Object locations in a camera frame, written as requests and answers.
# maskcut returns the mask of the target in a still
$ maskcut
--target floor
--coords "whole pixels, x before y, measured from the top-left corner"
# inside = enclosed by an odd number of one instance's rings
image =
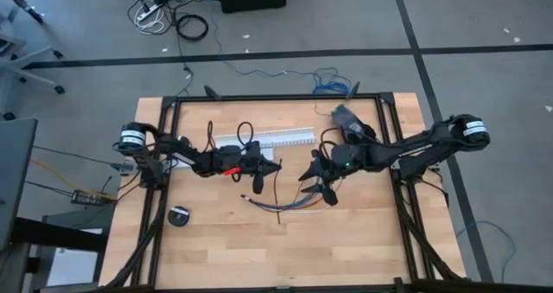
[[[497,224],[516,242],[505,281],[553,285],[547,215],[553,208],[553,0],[288,0],[282,9],[230,15],[216,2],[191,3],[184,10],[204,16],[210,30],[201,41],[181,41],[182,59],[174,58],[179,55],[174,30],[140,35],[133,28],[125,13],[136,0],[28,1],[47,24],[17,13],[14,30],[28,41],[22,54],[52,45],[67,61],[45,57],[32,70],[57,80],[67,89],[64,95],[13,82],[9,109],[19,118],[39,119],[37,145],[121,160],[111,150],[121,125],[133,119],[138,98],[172,95],[186,84],[183,61],[194,71],[192,95],[202,95],[204,85],[223,95],[311,92],[309,77],[243,77],[219,62],[213,56],[214,20],[222,53],[244,58],[233,62],[244,71],[337,67],[360,81],[361,92],[416,92],[428,125],[441,115],[483,118],[493,141],[484,151],[456,157],[462,182],[449,177],[448,168],[455,175],[454,162],[443,164],[454,226],[466,225],[456,199],[464,187],[474,218]],[[0,8],[9,14],[11,4],[2,1]],[[87,188],[100,189],[115,175],[105,165],[41,150],[33,157]],[[62,186],[36,166],[28,179]],[[113,193],[117,185],[116,178],[106,191]],[[27,186],[20,215],[40,219],[79,209],[66,197]],[[492,226],[478,231],[499,282],[512,245]],[[474,237],[476,230],[470,233]],[[480,279],[467,235],[459,242],[467,274]]]

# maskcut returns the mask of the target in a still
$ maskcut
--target wooden table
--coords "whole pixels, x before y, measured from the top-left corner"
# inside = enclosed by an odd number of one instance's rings
[[[395,100],[404,136],[422,131],[423,116],[416,95],[395,93]],[[140,99],[136,121],[157,125],[161,102],[161,98]],[[319,136],[324,129],[334,127],[330,117],[321,114],[328,114],[341,103],[344,102],[318,100],[316,106],[307,100],[185,103],[180,111],[178,135],[188,137],[195,147],[203,149],[207,122],[212,120],[214,136],[234,134],[242,121],[250,121],[256,131],[313,126]],[[355,99],[346,105],[382,140],[374,101]],[[388,126],[393,141],[391,121]],[[329,132],[328,137],[339,141],[333,134]],[[299,185],[297,178],[308,168],[313,148],[313,144],[275,148],[275,161],[283,159],[276,196],[272,187],[274,175],[270,175],[265,178],[263,193],[255,199],[275,203],[277,198],[280,204],[293,201]],[[441,186],[437,175],[427,173],[424,179]],[[278,224],[276,213],[260,210],[240,198],[240,194],[254,195],[250,177],[234,183],[222,175],[205,179],[187,169],[173,171],[167,208],[184,206],[191,211],[191,220],[184,227],[171,226],[165,220],[157,289],[383,284],[392,283],[394,277],[409,282],[389,171],[360,171],[348,176],[336,189],[338,205],[322,211],[327,205],[320,203],[309,209],[320,210],[318,213],[280,213]],[[453,271],[464,276],[442,193],[422,183],[416,185],[416,192],[430,244]],[[137,189],[118,203],[100,284],[108,283],[133,251],[144,196],[145,190]],[[415,241],[414,245],[419,274],[423,274]],[[147,278],[150,254],[151,247],[144,255],[141,283]]]

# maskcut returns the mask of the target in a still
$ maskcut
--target chair wheel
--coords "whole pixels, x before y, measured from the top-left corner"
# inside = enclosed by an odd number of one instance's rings
[[[63,86],[56,86],[54,88],[54,90],[58,93],[58,94],[63,94],[66,92],[66,89],[63,88]]]
[[[60,51],[54,50],[54,56],[59,60],[63,57],[63,54]]]
[[[16,115],[14,115],[13,112],[6,112],[4,113],[3,118],[6,121],[10,121],[10,120],[14,120],[16,118]]]

